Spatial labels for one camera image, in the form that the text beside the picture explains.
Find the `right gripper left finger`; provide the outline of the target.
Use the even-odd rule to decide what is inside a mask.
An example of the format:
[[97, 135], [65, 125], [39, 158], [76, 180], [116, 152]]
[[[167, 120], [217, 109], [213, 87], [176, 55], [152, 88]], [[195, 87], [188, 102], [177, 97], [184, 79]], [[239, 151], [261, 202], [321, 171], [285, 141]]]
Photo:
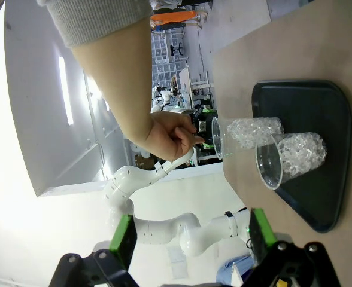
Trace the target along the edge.
[[137, 238], [133, 216], [122, 216], [108, 248], [63, 255], [48, 287], [139, 287], [128, 272]]

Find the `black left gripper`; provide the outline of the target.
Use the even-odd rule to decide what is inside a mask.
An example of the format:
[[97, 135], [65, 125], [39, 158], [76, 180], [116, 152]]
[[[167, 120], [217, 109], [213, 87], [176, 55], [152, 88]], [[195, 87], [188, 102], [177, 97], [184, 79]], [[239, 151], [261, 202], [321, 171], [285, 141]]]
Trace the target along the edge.
[[202, 144], [203, 149], [214, 149], [212, 136], [212, 120], [216, 109], [201, 108], [201, 112], [194, 112], [192, 114], [192, 123], [197, 128], [196, 134], [204, 139]]

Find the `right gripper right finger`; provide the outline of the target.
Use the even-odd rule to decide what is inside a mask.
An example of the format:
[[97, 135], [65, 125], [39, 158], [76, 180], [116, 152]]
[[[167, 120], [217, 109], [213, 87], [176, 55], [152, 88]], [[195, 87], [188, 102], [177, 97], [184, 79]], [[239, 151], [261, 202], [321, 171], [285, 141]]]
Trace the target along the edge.
[[257, 266], [242, 287], [341, 287], [326, 248], [278, 240], [261, 208], [250, 212], [250, 242]]

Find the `clear plastic cup with ice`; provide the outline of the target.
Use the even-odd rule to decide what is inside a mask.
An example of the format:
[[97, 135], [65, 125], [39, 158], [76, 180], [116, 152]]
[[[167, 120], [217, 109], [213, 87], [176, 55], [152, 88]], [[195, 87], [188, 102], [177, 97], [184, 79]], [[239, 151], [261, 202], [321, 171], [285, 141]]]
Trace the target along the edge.
[[255, 149], [259, 175], [270, 190], [319, 168], [326, 156], [323, 138], [313, 132], [271, 134]]
[[219, 119], [211, 121], [214, 150], [218, 159], [235, 151], [250, 150], [271, 143], [272, 134], [283, 134], [284, 127], [277, 117]]

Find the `person's bare forearm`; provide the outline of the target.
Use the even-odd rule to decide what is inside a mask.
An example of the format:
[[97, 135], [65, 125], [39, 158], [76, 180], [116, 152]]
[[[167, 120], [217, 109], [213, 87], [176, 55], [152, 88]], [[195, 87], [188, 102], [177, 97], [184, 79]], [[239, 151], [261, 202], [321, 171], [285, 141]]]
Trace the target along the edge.
[[123, 134], [141, 148], [150, 149], [150, 19], [71, 51], [97, 84]]

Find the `person's hand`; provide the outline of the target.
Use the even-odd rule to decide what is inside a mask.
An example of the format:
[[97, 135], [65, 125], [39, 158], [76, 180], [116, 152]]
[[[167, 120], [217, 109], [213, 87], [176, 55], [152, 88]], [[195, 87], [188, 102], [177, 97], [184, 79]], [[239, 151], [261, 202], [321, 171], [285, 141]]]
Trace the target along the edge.
[[186, 155], [194, 145], [204, 143], [186, 114], [160, 111], [152, 113], [151, 118], [153, 126], [143, 147], [163, 160], [173, 162]]

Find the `blue cloth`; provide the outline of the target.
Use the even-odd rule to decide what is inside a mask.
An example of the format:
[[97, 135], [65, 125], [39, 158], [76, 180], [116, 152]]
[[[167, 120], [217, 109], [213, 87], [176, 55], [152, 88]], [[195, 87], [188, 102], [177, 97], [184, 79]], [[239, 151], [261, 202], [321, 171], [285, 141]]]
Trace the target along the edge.
[[230, 285], [232, 283], [234, 267], [239, 271], [242, 280], [245, 280], [250, 275], [253, 266], [254, 260], [249, 255], [232, 258], [219, 267], [216, 274], [216, 282], [223, 285]]

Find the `white round foam rolls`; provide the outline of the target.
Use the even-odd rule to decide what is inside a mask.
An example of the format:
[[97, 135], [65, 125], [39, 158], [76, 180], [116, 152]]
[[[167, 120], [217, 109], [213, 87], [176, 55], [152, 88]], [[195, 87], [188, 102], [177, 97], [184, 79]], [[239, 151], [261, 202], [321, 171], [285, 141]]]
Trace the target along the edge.
[[150, 158], [151, 153], [146, 151], [145, 149], [141, 148], [137, 144], [130, 142], [129, 144], [130, 149], [132, 151], [132, 155], [135, 156], [141, 156], [142, 158]]

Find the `black office chair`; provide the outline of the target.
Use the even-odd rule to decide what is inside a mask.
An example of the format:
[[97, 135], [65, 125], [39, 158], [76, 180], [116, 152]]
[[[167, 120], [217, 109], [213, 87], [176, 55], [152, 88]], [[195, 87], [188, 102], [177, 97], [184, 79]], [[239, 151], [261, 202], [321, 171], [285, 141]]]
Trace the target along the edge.
[[178, 45], [175, 47], [173, 45], [169, 46], [170, 52], [171, 52], [171, 57], [175, 57], [176, 54], [179, 56], [183, 56], [183, 53], [181, 52], [183, 47], [181, 46], [181, 43], [179, 42]]

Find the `black plastic serving tray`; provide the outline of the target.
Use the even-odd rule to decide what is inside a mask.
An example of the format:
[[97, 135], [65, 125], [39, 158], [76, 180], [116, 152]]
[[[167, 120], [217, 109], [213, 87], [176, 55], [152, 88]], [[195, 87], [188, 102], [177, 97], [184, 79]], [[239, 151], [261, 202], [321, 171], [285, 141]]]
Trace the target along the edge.
[[320, 167], [284, 181], [276, 193], [316, 232], [337, 223], [350, 161], [352, 116], [347, 98], [331, 81], [258, 82], [252, 92], [253, 117], [277, 117], [286, 133], [314, 132], [326, 146]]

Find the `mannequin with orange trousers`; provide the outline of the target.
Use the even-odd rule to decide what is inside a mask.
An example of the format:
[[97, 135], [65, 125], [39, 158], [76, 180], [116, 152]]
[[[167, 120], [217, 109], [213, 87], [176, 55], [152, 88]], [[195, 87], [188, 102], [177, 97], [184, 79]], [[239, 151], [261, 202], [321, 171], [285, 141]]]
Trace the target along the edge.
[[198, 17], [208, 17], [208, 13], [204, 10], [179, 11], [171, 13], [154, 14], [150, 17], [150, 21], [155, 25], [165, 25], [168, 23], [186, 22], [196, 20]]

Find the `long ceiling light panel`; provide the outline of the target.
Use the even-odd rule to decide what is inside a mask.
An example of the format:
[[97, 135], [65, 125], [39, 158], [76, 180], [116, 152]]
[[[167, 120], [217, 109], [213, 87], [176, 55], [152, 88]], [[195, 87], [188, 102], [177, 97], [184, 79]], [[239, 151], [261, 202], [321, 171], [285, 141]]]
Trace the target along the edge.
[[68, 81], [66, 77], [65, 60], [63, 57], [61, 56], [58, 57], [58, 64], [59, 64], [59, 73], [60, 73], [60, 84], [62, 87], [62, 96], [63, 96], [64, 105], [65, 105], [67, 122], [71, 126], [73, 125], [74, 120], [72, 116], [71, 101], [70, 101], [69, 90], [68, 90]]

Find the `wall of grey storage bins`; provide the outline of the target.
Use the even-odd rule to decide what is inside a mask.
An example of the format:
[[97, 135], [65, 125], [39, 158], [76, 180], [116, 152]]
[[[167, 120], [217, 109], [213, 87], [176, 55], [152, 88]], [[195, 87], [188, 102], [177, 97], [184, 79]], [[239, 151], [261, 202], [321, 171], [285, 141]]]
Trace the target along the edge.
[[[151, 33], [151, 67], [152, 87], [171, 88], [171, 80], [176, 77], [180, 85], [179, 73], [186, 67], [188, 57], [183, 45], [184, 29], [176, 28]], [[178, 54], [171, 57], [170, 45], [177, 46], [181, 43], [183, 56]]]

